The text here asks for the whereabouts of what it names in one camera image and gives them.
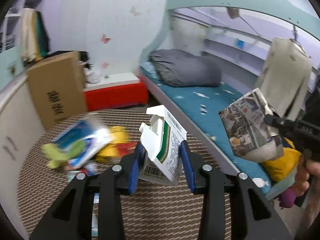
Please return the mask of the person's right hand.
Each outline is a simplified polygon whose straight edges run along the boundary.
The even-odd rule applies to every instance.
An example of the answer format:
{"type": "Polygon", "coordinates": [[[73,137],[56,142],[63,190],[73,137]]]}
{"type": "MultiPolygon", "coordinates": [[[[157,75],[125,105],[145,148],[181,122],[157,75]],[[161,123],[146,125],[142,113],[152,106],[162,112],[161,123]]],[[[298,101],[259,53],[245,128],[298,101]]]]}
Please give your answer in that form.
{"type": "Polygon", "coordinates": [[[304,195],[309,189],[310,183],[308,180],[310,176],[316,179],[314,190],[319,195],[320,163],[314,160],[305,161],[304,155],[301,155],[297,166],[295,183],[292,186],[297,197],[304,195]]]}

